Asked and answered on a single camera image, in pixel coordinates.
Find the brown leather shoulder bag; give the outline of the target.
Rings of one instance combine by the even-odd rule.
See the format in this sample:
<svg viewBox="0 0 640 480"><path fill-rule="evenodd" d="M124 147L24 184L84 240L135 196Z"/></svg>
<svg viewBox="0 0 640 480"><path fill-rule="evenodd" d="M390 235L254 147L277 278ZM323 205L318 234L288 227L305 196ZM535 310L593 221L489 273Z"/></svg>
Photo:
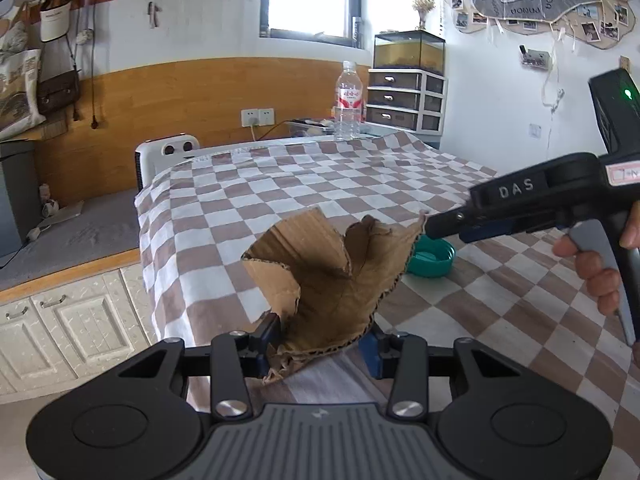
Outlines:
<svg viewBox="0 0 640 480"><path fill-rule="evenodd" d="M39 113L50 116L65 107L73 107L73 118L77 120L76 102L80 97L79 76L76 58L70 45L70 10L73 0L44 0L39 8L40 41L42 44L38 68L37 105ZM63 39L70 56L70 70L42 80L44 52L49 44Z"/></svg>

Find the person's right hand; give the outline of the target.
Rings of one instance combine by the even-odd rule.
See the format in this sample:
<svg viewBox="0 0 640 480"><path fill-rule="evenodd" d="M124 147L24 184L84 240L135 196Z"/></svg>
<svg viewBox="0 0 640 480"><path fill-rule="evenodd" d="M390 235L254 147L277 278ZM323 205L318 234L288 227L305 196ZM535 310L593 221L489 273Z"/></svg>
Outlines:
<svg viewBox="0 0 640 480"><path fill-rule="evenodd" d="M639 203L631 208L620 246L625 249L639 248ZM597 307L603 315L613 315L620 306L618 288L622 282L620 272L605 269L602 258L597 252L581 252L569 236L563 235L553 245L552 252L560 258L575 258L575 270L588 289L588 294L597 300Z"/></svg>

